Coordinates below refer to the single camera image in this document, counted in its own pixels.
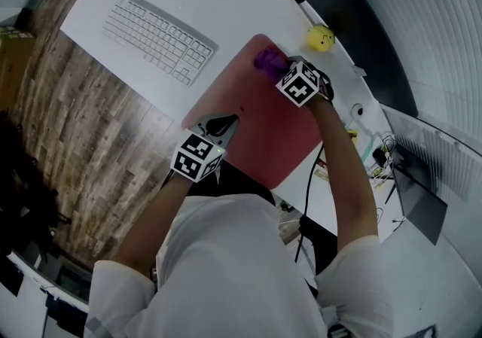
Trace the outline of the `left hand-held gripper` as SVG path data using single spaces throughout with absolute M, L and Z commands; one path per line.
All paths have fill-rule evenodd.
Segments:
M 214 172 L 239 125 L 236 114 L 208 114 L 185 129 L 175 146 L 170 168 L 192 182 Z

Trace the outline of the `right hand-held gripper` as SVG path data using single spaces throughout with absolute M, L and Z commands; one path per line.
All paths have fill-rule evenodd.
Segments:
M 302 56 L 287 58 L 288 71 L 276 84 L 276 88 L 297 107 L 301 107 L 316 94 L 332 102 L 334 91 L 331 79 Z

